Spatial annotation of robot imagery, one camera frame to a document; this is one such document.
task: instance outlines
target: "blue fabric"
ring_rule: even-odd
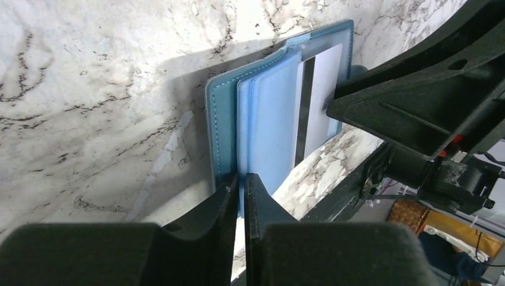
[[[205,87],[208,135],[211,148],[214,186],[221,184],[224,175],[238,171],[237,165],[237,84],[263,70],[281,63],[288,53],[288,48],[309,41],[331,41],[335,35],[345,35],[348,40],[344,51],[341,68],[350,75],[353,26],[351,20],[324,27],[288,39],[285,45],[268,57],[223,73],[209,80]]]
[[[445,239],[438,235],[421,232],[419,241],[429,264],[433,267],[461,279],[489,283],[482,279],[487,267],[483,263],[474,261],[464,252],[457,253]]]

